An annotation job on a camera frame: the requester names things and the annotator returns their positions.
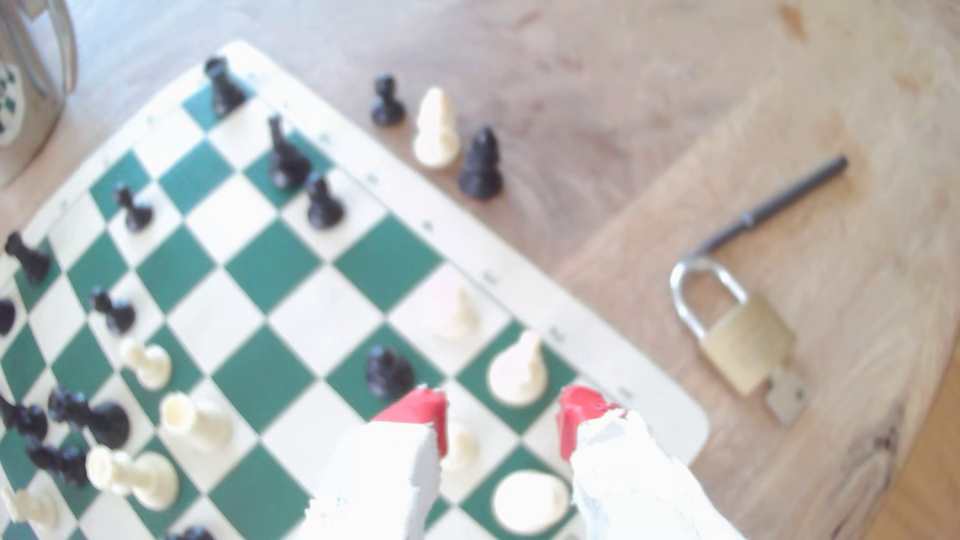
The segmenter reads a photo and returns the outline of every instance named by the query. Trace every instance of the black chess piece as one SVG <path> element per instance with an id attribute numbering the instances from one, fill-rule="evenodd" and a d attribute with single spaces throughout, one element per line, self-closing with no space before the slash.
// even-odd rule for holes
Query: black chess piece
<path id="1" fill-rule="evenodd" d="M 57 450 L 35 439 L 27 441 L 27 457 L 33 461 L 38 469 L 43 469 L 52 475 L 59 476 L 73 487 L 84 487 L 86 479 L 86 452 L 69 446 Z"/>
<path id="2" fill-rule="evenodd" d="M 330 195 L 323 175 L 310 176 L 311 180 L 306 184 L 306 194 L 310 197 L 307 219 L 315 229 L 329 229 L 344 218 L 344 205 Z"/>
<path id="3" fill-rule="evenodd" d="M 0 396 L 0 418 L 8 430 L 42 441 L 47 436 L 47 415 L 36 405 L 11 404 Z"/>
<path id="4" fill-rule="evenodd" d="M 206 61 L 204 73 L 213 84 L 213 112 L 224 117 L 247 101 L 240 86 L 230 77 L 227 59 L 214 57 Z"/>
<path id="5" fill-rule="evenodd" d="M 503 190 L 500 174 L 500 149 L 490 126 L 480 128 L 470 144 L 464 168 L 460 171 L 460 190 L 473 199 L 486 201 Z"/>
<path id="6" fill-rule="evenodd" d="M 50 418 L 66 422 L 73 431 L 90 428 L 90 434 L 98 443 L 114 450 L 119 450 L 130 437 L 130 417 L 114 402 L 90 408 L 84 394 L 59 387 L 50 392 L 47 410 Z"/>
<path id="7" fill-rule="evenodd" d="M 47 277 L 50 270 L 50 256 L 41 250 L 32 250 L 23 243 L 23 237 L 20 233 L 14 231 L 7 237 L 7 245 L 4 247 L 7 255 L 16 257 L 23 267 L 23 272 L 27 275 L 27 283 L 31 285 L 40 284 Z"/>
<path id="8" fill-rule="evenodd" d="M 133 305 L 124 298 L 111 300 L 110 295 L 100 286 L 90 291 L 90 306 L 107 317 L 107 328 L 113 335 L 123 335 L 136 321 Z"/>
<path id="9" fill-rule="evenodd" d="M 274 150 L 270 153 L 270 180 L 280 189 L 300 187 L 310 176 L 313 165 L 283 136 L 279 114 L 270 117 L 270 138 L 274 142 Z"/>
<path id="10" fill-rule="evenodd" d="M 414 387 L 414 368 L 393 349 L 375 345 L 367 351 L 367 387 L 382 400 L 395 400 Z"/>
<path id="11" fill-rule="evenodd" d="M 127 230 L 139 233 L 154 219 L 154 209 L 149 203 L 135 201 L 129 187 L 119 184 L 113 191 L 113 200 L 127 211 Z"/>
<path id="12" fill-rule="evenodd" d="M 403 104 L 396 99 L 394 76 L 389 73 L 381 73 L 376 77 L 373 89 L 376 91 L 376 101 L 373 102 L 373 109 L 370 112 L 373 123 L 387 128 L 402 122 L 407 111 Z"/>

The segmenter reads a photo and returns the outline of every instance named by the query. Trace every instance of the wooden table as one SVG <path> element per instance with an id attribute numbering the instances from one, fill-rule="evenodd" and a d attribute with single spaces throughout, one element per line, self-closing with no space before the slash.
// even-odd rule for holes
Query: wooden table
<path id="1" fill-rule="evenodd" d="M 960 319 L 960 14 L 949 0 L 71 2 L 81 81 L 0 190 L 0 233 L 174 76 L 233 38 L 369 126 L 373 75 L 444 86 L 501 139 L 504 197 L 464 201 L 704 404 L 693 469 L 754 538 L 849 538 L 905 459 Z M 410 130 L 384 135 L 410 160 Z M 716 255 L 797 331 L 814 398 L 779 426 L 698 356 L 680 254 L 821 160 L 848 173 Z M 722 298 L 697 286 L 701 305 Z"/>

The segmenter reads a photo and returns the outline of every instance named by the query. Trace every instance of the chessboard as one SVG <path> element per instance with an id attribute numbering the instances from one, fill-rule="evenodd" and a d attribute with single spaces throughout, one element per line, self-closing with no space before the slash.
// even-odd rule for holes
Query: chessboard
<path id="1" fill-rule="evenodd" d="M 572 382 L 640 411 L 667 452 L 693 460 L 707 415 L 650 358 L 391 155 L 367 133 L 373 124 L 350 123 L 245 43 L 219 54 L 247 95 L 240 108 L 214 114 L 203 67 L 191 69 L 22 228 L 26 244 L 51 255 L 41 283 L 27 283 L 16 259 L 0 257 L 0 298 L 16 308 L 0 337 L 0 392 L 44 409 L 58 386 L 94 405 L 120 404 L 132 424 L 122 450 L 169 457 L 179 495 L 155 512 L 134 496 L 68 486 L 38 471 L 25 438 L 5 430 L 0 484 L 43 494 L 59 518 L 52 530 L 34 529 L 0 508 L 3 538 L 136 540 L 195 525 L 218 540 L 295 537 L 338 438 L 388 405 L 365 384 L 374 345 L 409 359 L 417 383 L 445 390 L 450 420 L 479 441 L 474 465 L 444 473 L 430 539 L 514 538 L 492 516 L 496 484 L 517 469 L 569 479 L 554 414 Z M 336 227 L 312 228 L 303 190 L 271 183 L 274 113 L 343 203 Z M 154 208 L 139 233 L 114 202 L 118 183 Z M 455 341 L 422 320 L 451 280 L 466 284 L 479 315 L 477 330 Z M 133 304 L 131 336 L 169 353 L 172 378 L 162 390 L 146 390 L 122 367 L 119 338 L 88 306 L 96 285 Z M 527 329 L 543 337 L 548 388 L 532 405 L 511 408 L 493 398 L 486 371 Z M 204 454 L 157 427 L 160 400 L 172 391 L 228 412 L 225 448 Z M 88 451 L 93 439 L 51 420 L 43 442 Z M 586 535 L 571 509 L 532 538 Z"/>

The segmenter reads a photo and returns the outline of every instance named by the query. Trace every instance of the padlock shackle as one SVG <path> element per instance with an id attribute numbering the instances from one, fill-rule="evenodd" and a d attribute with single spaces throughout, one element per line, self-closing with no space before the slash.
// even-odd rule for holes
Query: padlock shackle
<path id="1" fill-rule="evenodd" d="M 747 289 L 743 288 L 743 285 L 736 280 L 730 270 L 727 270 L 724 265 L 713 258 L 698 255 L 680 259 L 670 272 L 670 292 L 673 294 L 673 308 L 677 310 L 677 314 L 680 315 L 686 327 L 693 332 L 697 340 L 701 340 L 707 335 L 707 329 L 704 328 L 704 324 L 700 322 L 690 306 L 686 304 L 684 283 L 690 274 L 707 272 L 716 276 L 739 304 L 746 304 L 750 297 Z"/>

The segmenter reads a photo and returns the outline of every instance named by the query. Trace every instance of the red tip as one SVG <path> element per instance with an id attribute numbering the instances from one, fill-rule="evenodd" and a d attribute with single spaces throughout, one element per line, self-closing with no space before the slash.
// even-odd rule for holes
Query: red tip
<path id="1" fill-rule="evenodd" d="M 557 432 L 560 434 L 560 456 L 564 461 L 577 449 L 577 428 L 586 420 L 600 418 L 605 412 L 621 408 L 608 404 L 600 392 L 586 386 L 571 384 L 560 392 L 560 412 L 557 413 Z"/>
<path id="2" fill-rule="evenodd" d="M 446 394 L 418 386 L 373 417 L 376 422 L 425 424 L 437 432 L 437 450 L 446 455 Z"/>

